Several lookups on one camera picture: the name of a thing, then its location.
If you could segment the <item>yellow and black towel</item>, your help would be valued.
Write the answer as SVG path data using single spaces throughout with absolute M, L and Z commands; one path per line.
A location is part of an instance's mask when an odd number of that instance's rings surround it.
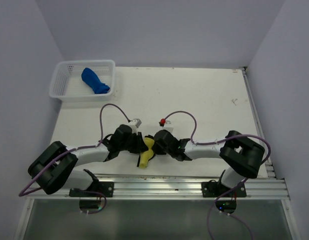
M 155 156 L 155 152 L 153 151 L 153 146 L 155 145 L 154 139 L 150 137 L 145 137 L 143 142 L 145 143 L 147 150 L 141 152 L 139 155 L 138 167 L 140 169 L 145 169 L 148 167 L 149 161 Z

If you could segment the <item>blue towel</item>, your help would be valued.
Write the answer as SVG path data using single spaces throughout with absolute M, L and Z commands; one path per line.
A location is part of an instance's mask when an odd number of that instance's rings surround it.
M 96 73 L 90 68 L 84 68 L 81 73 L 81 79 L 96 95 L 107 94 L 111 89 L 107 84 L 101 82 Z

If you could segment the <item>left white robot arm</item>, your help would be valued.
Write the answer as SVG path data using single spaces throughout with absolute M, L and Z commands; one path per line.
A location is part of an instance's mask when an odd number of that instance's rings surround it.
M 54 141 L 29 166 L 27 172 L 47 195 L 60 189 L 76 189 L 91 197 L 101 191 L 98 178 L 88 169 L 76 167 L 94 162 L 107 162 L 122 151 L 141 154 L 148 150 L 142 133 L 133 125 L 121 124 L 96 145 L 69 147 Z

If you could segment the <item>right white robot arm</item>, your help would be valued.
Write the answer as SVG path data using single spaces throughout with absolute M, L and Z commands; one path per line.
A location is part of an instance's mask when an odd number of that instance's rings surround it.
M 169 131 L 160 130 L 154 135 L 154 142 L 164 153 L 180 162 L 196 159 L 224 160 L 229 168 L 221 174 L 217 190 L 226 197 L 243 180 L 258 176 L 265 148 L 253 141 L 254 137 L 231 130 L 225 139 L 204 144 L 193 143 L 189 138 L 177 139 Z

